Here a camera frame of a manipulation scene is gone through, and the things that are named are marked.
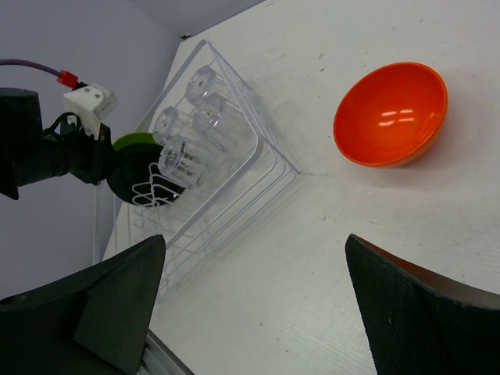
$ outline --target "white table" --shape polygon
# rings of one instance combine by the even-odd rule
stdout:
[[[269,0],[180,45],[210,40],[273,116],[303,174],[265,218],[179,293],[152,329],[204,375],[374,373],[344,243],[500,293],[500,2]],[[344,159],[332,119],[371,70],[417,61],[445,79],[437,144],[411,165]]]

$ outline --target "red connector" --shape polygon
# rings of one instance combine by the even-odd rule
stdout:
[[[72,89],[78,85],[78,77],[67,70],[61,70],[61,75],[57,78],[57,81]]]

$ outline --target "wall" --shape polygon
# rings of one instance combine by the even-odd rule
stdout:
[[[198,34],[263,0],[132,0],[178,36]]]
[[[105,121],[114,138],[133,130],[161,91],[179,41],[129,1],[0,5],[0,58],[68,69],[114,90],[120,106]],[[45,126],[63,111],[66,89],[48,74],[1,67],[0,86],[38,91]],[[91,265],[93,200],[94,188],[70,175],[22,187],[17,202],[0,197],[0,298]],[[103,219],[110,233],[111,213]]]

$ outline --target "rack wire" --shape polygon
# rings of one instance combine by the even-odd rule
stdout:
[[[149,180],[134,186],[136,202],[140,204],[123,203],[118,210],[120,201],[116,197],[111,199],[116,223],[106,257],[154,234],[165,238],[167,253],[158,293],[160,299],[180,286],[216,250],[226,246],[300,174],[284,155],[251,88],[208,41],[201,41],[195,47],[137,130],[149,129],[168,105],[192,113],[195,109],[185,100],[184,89],[193,72],[204,65],[210,65],[223,77],[237,109],[245,115],[253,136],[241,148],[248,152],[232,159],[227,168],[223,166],[226,174],[219,175],[215,183],[186,190],[174,202],[159,197],[158,191],[165,189],[162,182],[168,179],[155,173],[154,163],[150,165]],[[149,193],[141,193],[145,191],[144,186],[150,187]],[[96,210],[103,202],[100,197],[106,196],[102,193],[106,187],[98,189],[101,190],[96,194]]]

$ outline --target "orange bowl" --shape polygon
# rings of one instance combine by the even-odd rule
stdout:
[[[383,66],[342,99],[334,120],[335,143],[354,163],[399,166],[435,142],[447,107],[445,82],[429,66]]]

